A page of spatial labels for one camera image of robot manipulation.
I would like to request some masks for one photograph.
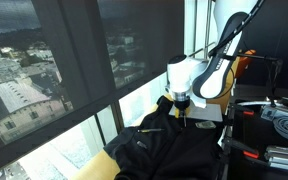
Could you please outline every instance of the black garment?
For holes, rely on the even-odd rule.
[[[162,96],[157,110],[139,127],[125,128],[104,150],[116,160],[121,171],[115,179],[213,179],[220,147],[222,125],[199,129],[197,120],[169,116],[173,102]],[[163,129],[138,132],[141,129]]]

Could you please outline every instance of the sky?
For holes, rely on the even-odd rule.
[[[38,27],[31,0],[0,0],[0,33]]]

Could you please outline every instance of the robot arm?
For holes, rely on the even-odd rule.
[[[211,60],[185,55],[172,58],[167,65],[169,92],[175,107],[185,110],[193,100],[205,107],[205,99],[216,98],[238,53],[241,31],[258,12],[264,0],[217,0],[214,17],[218,31],[217,46],[209,52]]]

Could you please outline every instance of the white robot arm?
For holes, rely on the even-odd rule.
[[[203,107],[203,100],[205,102],[205,99],[216,98],[222,93],[226,76],[238,53],[241,31],[256,15],[263,2],[216,0],[214,17],[218,41],[216,47],[209,52],[211,60],[208,64],[203,60],[180,55],[172,58],[167,65],[168,90],[176,108],[185,110],[190,99],[195,105]]]

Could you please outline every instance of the black jacket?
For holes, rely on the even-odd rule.
[[[104,150],[116,160],[121,171],[115,179],[214,179],[222,125],[199,129],[198,120],[169,116],[173,102],[162,96],[157,110],[140,126],[125,128]],[[138,132],[162,129],[157,132]]]

